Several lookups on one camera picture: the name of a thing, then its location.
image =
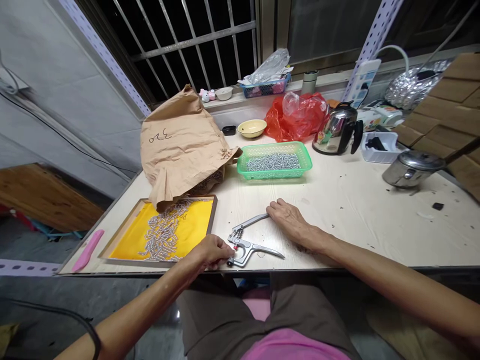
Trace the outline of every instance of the brown pants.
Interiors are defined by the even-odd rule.
[[[340,316],[305,273],[270,275],[271,313],[255,320],[235,295],[233,280],[220,274],[200,275],[177,299],[188,360],[240,359],[252,345],[278,329],[292,329],[360,360]]]

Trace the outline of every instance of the pink plastic scraper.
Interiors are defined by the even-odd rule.
[[[86,245],[85,250],[83,250],[75,265],[73,265],[73,268],[71,269],[72,272],[77,272],[87,266],[90,261],[90,256],[92,256],[92,253],[94,252],[95,247],[99,243],[100,238],[102,237],[104,232],[104,230],[95,231],[90,241]]]

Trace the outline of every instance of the table surface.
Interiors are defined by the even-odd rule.
[[[231,147],[275,142],[262,135],[245,139],[227,136]],[[297,179],[247,181],[236,165],[227,167],[223,183],[213,188],[218,198],[212,233],[227,239],[236,226],[265,213],[270,201],[283,198],[297,206],[305,220],[337,238],[369,249],[409,267],[480,266],[480,208],[460,187],[436,173],[421,184],[421,190],[397,189],[382,180],[388,164],[364,161],[360,149],[353,155],[327,156],[306,143],[313,168]],[[79,275],[162,273],[165,263],[132,265],[104,260],[100,252],[141,198],[152,187],[144,173],[130,184],[115,205],[92,230],[103,229],[87,266]],[[441,211],[434,203],[444,204]],[[72,267],[91,239],[93,231],[65,262],[60,275],[71,275]],[[320,270],[337,265],[321,255],[300,252],[270,219],[263,219],[243,232],[243,239],[281,252],[280,259],[254,253],[241,269],[226,265],[221,271]]]

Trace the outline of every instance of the blue basket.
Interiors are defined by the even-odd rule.
[[[259,96],[283,94],[285,92],[285,89],[287,88],[287,83],[290,81],[291,78],[292,76],[290,75],[290,73],[288,73],[285,78],[280,80],[262,82],[253,85],[239,85],[243,90],[243,95],[247,99],[249,99]]]

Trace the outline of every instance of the yellow bowl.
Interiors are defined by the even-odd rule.
[[[262,135],[266,127],[267,122],[265,120],[254,119],[242,122],[238,125],[237,130],[245,138],[256,138]]]

